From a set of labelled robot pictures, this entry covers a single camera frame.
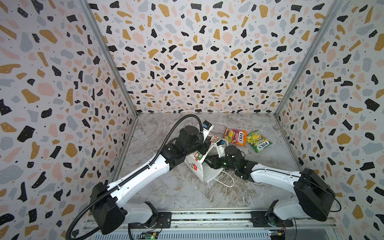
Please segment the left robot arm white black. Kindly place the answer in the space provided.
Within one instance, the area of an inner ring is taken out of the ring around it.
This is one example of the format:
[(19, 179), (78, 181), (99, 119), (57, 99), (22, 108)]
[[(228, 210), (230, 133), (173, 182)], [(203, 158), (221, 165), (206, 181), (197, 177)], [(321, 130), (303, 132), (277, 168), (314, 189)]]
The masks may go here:
[(209, 133), (212, 129), (213, 125), (208, 121), (204, 121), (202, 132), (193, 126), (186, 126), (180, 130), (177, 138), (163, 147), (158, 157), (151, 158), (141, 168), (122, 179), (108, 185), (95, 185), (91, 201), (106, 195), (91, 207), (91, 213), (101, 233), (110, 234), (123, 223), (154, 227), (159, 215), (156, 208), (150, 202), (129, 204), (129, 200), (153, 180), (183, 163), (187, 156), (200, 150), (208, 152), (211, 145)]

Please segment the white paper bag floral print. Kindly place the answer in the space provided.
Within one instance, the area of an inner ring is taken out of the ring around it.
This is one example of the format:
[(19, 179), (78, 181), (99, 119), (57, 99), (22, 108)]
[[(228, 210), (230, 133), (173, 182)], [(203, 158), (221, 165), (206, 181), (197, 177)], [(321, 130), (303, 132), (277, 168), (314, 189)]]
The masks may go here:
[(203, 155), (203, 154), (196, 151), (196, 152), (188, 155), (185, 158), (185, 164), (188, 165), (188, 167), (193, 171), (193, 173), (202, 182), (205, 182), (205, 183), (218, 182), (218, 183), (224, 185), (225, 187), (228, 187), (228, 188), (233, 187), (235, 181), (232, 177), (231, 177), (231, 179), (232, 179), (233, 183), (231, 185), (226, 185), (218, 179), (218, 176), (221, 173), (224, 173), (225, 169), (219, 168), (219, 169), (215, 170), (215, 169), (210, 168), (207, 165), (207, 157), (208, 156), (218, 155), (215, 145), (216, 145), (216, 142), (222, 138), (208, 135), (207, 139), (210, 140), (210, 142), (211, 142), (211, 146), (210, 146), (209, 150), (207, 151), (207, 153), (205, 155)]

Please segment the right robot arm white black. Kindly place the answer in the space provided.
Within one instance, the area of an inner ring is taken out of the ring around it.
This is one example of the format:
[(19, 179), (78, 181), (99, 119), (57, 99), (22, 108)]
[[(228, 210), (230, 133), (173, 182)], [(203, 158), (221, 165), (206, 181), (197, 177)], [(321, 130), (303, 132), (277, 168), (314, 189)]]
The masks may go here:
[(246, 160), (245, 154), (235, 146), (228, 146), (222, 154), (206, 157), (212, 169), (233, 171), (241, 180), (268, 184), (292, 194), (286, 200), (274, 200), (261, 222), (277, 226), (285, 220), (309, 217), (325, 222), (336, 200), (334, 191), (313, 170), (290, 172), (266, 167)]

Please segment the green Fox's candy bag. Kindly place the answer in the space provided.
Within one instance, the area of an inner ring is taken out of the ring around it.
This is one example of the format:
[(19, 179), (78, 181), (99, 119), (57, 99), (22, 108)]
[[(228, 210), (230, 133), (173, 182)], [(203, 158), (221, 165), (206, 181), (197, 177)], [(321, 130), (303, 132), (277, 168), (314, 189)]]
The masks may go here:
[(263, 149), (273, 144), (264, 135), (262, 135), (259, 130), (248, 134), (246, 141), (253, 147), (256, 153), (261, 152)]

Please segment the orange pink Fox's candy bag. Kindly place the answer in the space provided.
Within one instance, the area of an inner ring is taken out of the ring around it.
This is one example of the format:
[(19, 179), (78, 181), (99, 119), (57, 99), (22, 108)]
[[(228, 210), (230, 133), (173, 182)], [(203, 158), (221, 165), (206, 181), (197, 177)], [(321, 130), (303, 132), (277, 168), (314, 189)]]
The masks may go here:
[(227, 140), (230, 144), (245, 146), (247, 135), (247, 132), (244, 130), (226, 128), (224, 139)]

